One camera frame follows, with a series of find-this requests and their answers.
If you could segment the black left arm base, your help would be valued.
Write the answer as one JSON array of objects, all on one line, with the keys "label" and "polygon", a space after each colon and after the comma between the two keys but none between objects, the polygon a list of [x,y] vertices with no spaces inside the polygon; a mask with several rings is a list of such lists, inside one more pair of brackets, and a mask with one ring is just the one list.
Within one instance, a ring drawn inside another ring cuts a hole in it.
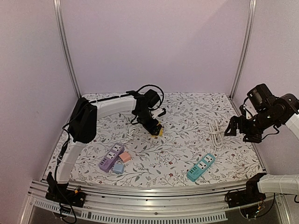
[{"label": "black left arm base", "polygon": [[86,193],[81,190],[80,186],[76,189],[67,189],[68,183],[57,183],[52,172],[48,173],[46,181],[48,183],[48,190],[45,196],[46,199],[79,208],[83,207]]}]

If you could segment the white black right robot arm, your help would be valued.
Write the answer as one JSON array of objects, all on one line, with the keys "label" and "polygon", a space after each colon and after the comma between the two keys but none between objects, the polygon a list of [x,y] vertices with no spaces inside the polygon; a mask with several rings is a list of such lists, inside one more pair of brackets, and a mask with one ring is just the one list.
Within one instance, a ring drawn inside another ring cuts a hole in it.
[{"label": "white black right robot arm", "polygon": [[[261,143],[264,130],[282,125],[288,127],[295,136],[299,135],[299,101],[290,93],[274,96],[266,84],[259,84],[247,93],[256,114],[251,116],[240,106],[241,116],[233,116],[226,128],[225,136],[244,135],[243,141]],[[246,188],[228,192],[225,200],[229,207],[237,207],[266,199],[266,193],[287,195],[299,194],[298,175],[270,175],[258,173],[246,181]]]}]

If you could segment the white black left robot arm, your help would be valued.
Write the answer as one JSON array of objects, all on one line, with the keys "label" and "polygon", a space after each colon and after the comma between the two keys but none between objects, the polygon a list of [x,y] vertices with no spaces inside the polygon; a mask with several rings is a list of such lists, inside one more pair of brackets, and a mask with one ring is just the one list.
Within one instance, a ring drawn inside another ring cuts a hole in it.
[{"label": "white black left robot arm", "polygon": [[94,140],[97,133],[97,121],[106,116],[130,111],[134,115],[132,125],[142,125],[152,136],[162,134],[162,125],[157,120],[166,113],[161,105],[164,93],[157,93],[149,89],[145,93],[127,91],[123,95],[92,101],[80,98],[71,114],[70,120],[62,129],[67,133],[67,140],[63,144],[57,157],[54,172],[47,176],[51,194],[60,203],[69,199],[67,186],[74,164],[86,144]]}]

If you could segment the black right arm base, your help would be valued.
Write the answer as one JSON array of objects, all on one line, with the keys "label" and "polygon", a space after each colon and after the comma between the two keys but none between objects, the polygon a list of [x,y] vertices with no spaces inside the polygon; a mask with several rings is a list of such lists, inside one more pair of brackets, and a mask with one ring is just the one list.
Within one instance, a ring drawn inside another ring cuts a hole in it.
[{"label": "black right arm base", "polygon": [[258,203],[261,202],[263,204],[264,200],[266,199],[266,195],[261,193],[258,189],[257,183],[265,175],[266,173],[258,173],[248,179],[246,181],[246,188],[244,190],[228,191],[224,197],[228,207],[234,208],[257,203],[251,208],[247,207],[240,210],[242,216],[246,219],[257,218],[262,209],[262,206]]}]

